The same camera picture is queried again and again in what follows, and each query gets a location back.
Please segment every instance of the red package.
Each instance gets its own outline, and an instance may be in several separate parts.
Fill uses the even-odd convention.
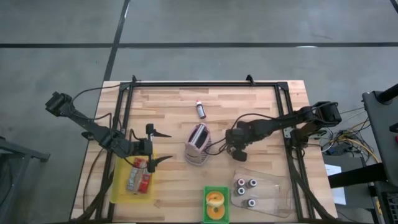
[[[140,158],[135,158],[134,159],[134,166],[135,167],[140,167],[141,166],[141,162],[145,162],[143,159]]]
[[[142,175],[141,182],[139,184],[138,192],[146,194],[148,191],[149,181],[150,181],[150,173],[148,172],[147,169],[145,169],[144,174]]]

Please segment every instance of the butcher block tabletop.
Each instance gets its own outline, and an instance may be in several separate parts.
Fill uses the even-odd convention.
[[[119,83],[104,82],[104,86],[113,86]],[[287,81],[287,83],[294,110],[308,106],[304,82],[294,80]],[[115,87],[101,91],[96,117],[109,112],[114,113],[118,90],[119,87]],[[126,98],[127,96],[124,96],[120,120],[123,120]],[[203,120],[198,117],[196,100],[203,103],[207,115]],[[287,111],[285,101],[282,100],[282,102],[284,111]],[[235,161],[226,152],[217,156],[209,156],[203,166],[194,166],[186,162],[184,143],[195,125],[200,122],[206,123],[210,129],[211,139],[215,142],[223,139],[225,131],[232,127],[238,116],[245,113],[260,113],[278,117],[274,88],[261,86],[135,87],[128,129],[133,128],[137,137],[144,138],[146,137],[146,124],[153,123],[158,132],[172,136],[172,138],[153,138],[156,157],[173,157],[161,162],[156,168],[153,179],[154,199],[148,203],[116,204],[113,221],[201,222],[204,187],[206,185],[222,185],[232,189],[232,179],[238,167],[290,179],[281,131],[276,131],[262,141],[249,145],[245,150],[248,154],[246,162]],[[260,119],[260,117],[245,116],[241,120],[253,119]],[[102,126],[109,126],[109,119],[101,119],[96,122]],[[213,146],[210,152],[217,151],[221,145],[222,143]],[[97,142],[89,143],[71,218],[76,218],[83,213],[83,189],[89,169],[100,150],[101,147]],[[93,169],[86,190],[86,207],[100,189],[105,157],[106,153],[103,152]],[[304,161],[311,191],[326,210],[337,217],[320,148],[308,146],[305,149]],[[111,188],[105,198],[104,215],[108,211],[110,192]],[[300,192],[300,198],[304,214],[306,214],[302,192]],[[286,218],[254,212],[234,205],[229,205],[229,207],[230,222],[297,221],[293,203],[293,212]]]

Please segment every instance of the concrete floor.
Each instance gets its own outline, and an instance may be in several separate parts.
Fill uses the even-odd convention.
[[[0,2],[0,44],[112,43],[123,0]],[[388,0],[131,1],[121,42],[388,42],[398,14]],[[0,49],[0,136],[51,153],[30,164],[10,223],[68,220],[87,142],[44,110],[54,91],[101,86],[111,49]],[[395,47],[119,49],[110,80],[305,80],[311,103],[360,107],[365,91],[398,82]],[[99,92],[76,107],[91,116]],[[361,114],[339,128],[366,119]],[[376,147],[371,130],[364,138]],[[357,221],[362,211],[342,208]]]

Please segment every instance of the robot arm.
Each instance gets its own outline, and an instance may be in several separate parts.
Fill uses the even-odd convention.
[[[290,147],[304,147],[308,137],[324,127],[333,127],[341,122],[337,103],[318,102],[313,106],[305,106],[291,114],[273,119],[256,119],[249,122],[238,121],[236,128],[225,132],[226,143],[233,147],[231,155],[238,161],[246,161],[247,154],[243,150],[253,142],[263,140],[274,131],[306,123],[300,129],[290,132]]]
[[[129,156],[148,156],[147,170],[155,172],[155,167],[161,161],[170,158],[161,157],[152,159],[152,136],[154,137],[170,137],[160,134],[154,129],[153,124],[147,124],[147,139],[138,139],[138,141],[129,141],[125,139],[124,133],[117,129],[109,129],[108,127],[96,124],[92,119],[87,118],[84,114],[75,109],[72,104],[71,96],[64,93],[53,93],[51,99],[46,102],[46,110],[56,117],[67,117],[80,125],[90,133],[90,136],[99,143],[107,151],[114,152],[120,158]]]

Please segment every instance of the bagel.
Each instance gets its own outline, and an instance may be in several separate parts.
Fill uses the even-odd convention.
[[[224,204],[224,195],[217,191],[212,191],[206,195],[206,204],[218,208]]]
[[[215,207],[212,207],[212,206],[207,206],[206,211],[207,211],[207,215],[212,220],[220,220],[225,215],[224,205],[222,205],[222,206],[220,206],[218,208],[215,208]]]

